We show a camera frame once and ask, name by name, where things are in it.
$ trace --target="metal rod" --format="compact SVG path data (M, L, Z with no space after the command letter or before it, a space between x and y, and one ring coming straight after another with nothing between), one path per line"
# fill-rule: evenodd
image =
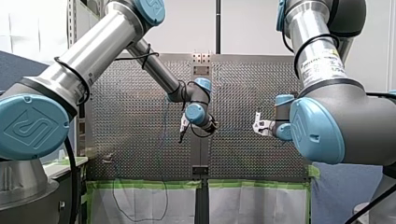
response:
M216 54L221 54L221 0L216 0Z
M314 1L303 2L288 13L286 19L294 52L299 51L307 40L329 33L326 24L329 14L324 3ZM330 37L322 37L306 46L297 67L305 88L323 80L347 77Z
M60 58L79 72L89 86L131 41L143 35L139 19L127 6L111 2L106 11L107 15ZM71 105L85 93L76 75L58 63L51 65L39 77L29 78L56 92Z
M137 57L148 53L149 44L142 38L135 45L129 46L127 50L134 57ZM137 61L140 64L143 64L145 60L146 62L143 69L146 70L152 78L154 78L166 93L171 93L177 90L179 86L177 78L175 78L171 71L169 71L165 64L163 64L160 58L156 55L150 55L147 58L141 58Z

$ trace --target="perforated metal panel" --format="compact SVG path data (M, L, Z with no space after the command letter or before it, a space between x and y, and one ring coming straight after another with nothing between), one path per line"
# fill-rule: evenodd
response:
M274 118L275 97L299 90L291 57L213 56L212 109L220 129L210 140L210 178L304 179L291 143L253 132L256 111Z
M165 55L162 59L177 78L194 78L190 55ZM209 147L204 144L207 140L193 146L191 142L197 141L192 141L195 136L191 132L180 145L181 104L165 105L163 90L137 63L113 63L93 86L87 109L91 127L87 145L96 152L88 178L191 179L192 155L198 155L200 162L207 161L201 157L209 151L210 178L304 181L304 160L291 144L252 130L256 111L262 112L263 119L272 119L275 97L299 90L292 58L212 55L210 61L210 107L220 129L209 140ZM162 145L166 106L168 135ZM104 162L110 154L116 166Z
M187 59L165 64L177 78L190 80ZM191 179L190 134L177 142L181 104L166 103L164 91L138 63L114 62L94 84L92 95L88 117L96 158L90 162L89 179ZM105 163L110 154L114 162Z

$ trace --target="white label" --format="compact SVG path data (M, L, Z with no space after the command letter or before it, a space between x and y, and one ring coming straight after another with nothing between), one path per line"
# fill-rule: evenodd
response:
M325 50L318 57L303 62L300 71L305 86L317 80L347 77L344 64L333 49Z

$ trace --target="light blue joint cover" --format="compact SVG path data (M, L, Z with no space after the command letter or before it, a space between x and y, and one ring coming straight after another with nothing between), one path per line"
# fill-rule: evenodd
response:
M278 95L275 98L275 106L285 105L287 103L290 103L293 100L294 100L294 95L291 95L291 94Z
M152 26L160 25L165 20L163 0L134 0L137 10Z
M277 8L277 22L276 22L276 30L281 32L283 30L283 24L285 20L285 15L283 14L285 11L286 0L279 0L279 6Z
M0 158L29 161L56 150L69 132L64 108L48 97L15 95L0 100Z
M284 123L276 129L276 137L282 141L292 141L291 138L291 124Z
M332 115L319 102L307 97L294 101L290 122L293 143L304 157L329 164L343 161L343 135Z
M212 92L212 82L209 79L204 77L198 77L194 80L194 82L200 85L205 90Z
M186 119L192 124L200 125L205 120L204 108L193 103L186 108Z

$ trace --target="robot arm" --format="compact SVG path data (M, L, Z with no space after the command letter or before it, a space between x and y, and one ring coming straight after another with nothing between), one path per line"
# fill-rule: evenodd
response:
M343 63L364 25L365 1L289 0L280 8L278 30L291 39L304 88L297 99L276 103L276 117L289 120L276 120L274 135L289 126L289 139L311 161L393 164L396 124L389 121L396 119L396 105L368 97Z
M24 77L4 92L0 97L0 158L27 161L58 148L78 106L89 99L93 83L124 49L133 55L146 53L148 44L141 39L164 16L162 0L112 1L106 6L106 15L56 59L57 63L38 77ZM187 119L214 132L214 122L207 113L210 81L200 78L182 88L158 57L151 55L146 60L144 68L171 101L191 102Z

